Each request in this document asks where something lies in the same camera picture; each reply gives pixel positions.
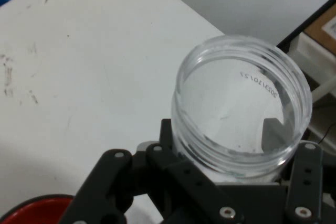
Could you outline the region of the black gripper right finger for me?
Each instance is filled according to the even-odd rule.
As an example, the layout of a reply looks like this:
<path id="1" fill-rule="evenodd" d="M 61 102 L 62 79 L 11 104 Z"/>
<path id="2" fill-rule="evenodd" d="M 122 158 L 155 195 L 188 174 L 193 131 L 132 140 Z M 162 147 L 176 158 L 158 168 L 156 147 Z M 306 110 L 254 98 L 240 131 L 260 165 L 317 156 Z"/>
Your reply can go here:
<path id="1" fill-rule="evenodd" d="M 289 130 L 278 119 L 264 119 L 262 149 L 275 151 L 289 143 Z M 313 142 L 303 141 L 291 167 L 285 213 L 291 223 L 321 223 L 322 150 Z"/>

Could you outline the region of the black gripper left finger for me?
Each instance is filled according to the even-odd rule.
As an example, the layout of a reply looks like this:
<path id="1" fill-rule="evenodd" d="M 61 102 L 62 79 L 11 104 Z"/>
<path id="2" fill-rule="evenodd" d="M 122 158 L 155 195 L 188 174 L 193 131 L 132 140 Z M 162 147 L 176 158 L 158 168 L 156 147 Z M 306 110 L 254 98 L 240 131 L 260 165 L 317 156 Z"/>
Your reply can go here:
<path id="1" fill-rule="evenodd" d="M 62 223 L 126 223 L 135 196 L 146 194 L 164 223 L 243 223 L 241 208 L 196 166 L 172 151 L 172 126 L 161 122 L 157 142 L 131 154 L 106 151 Z"/>

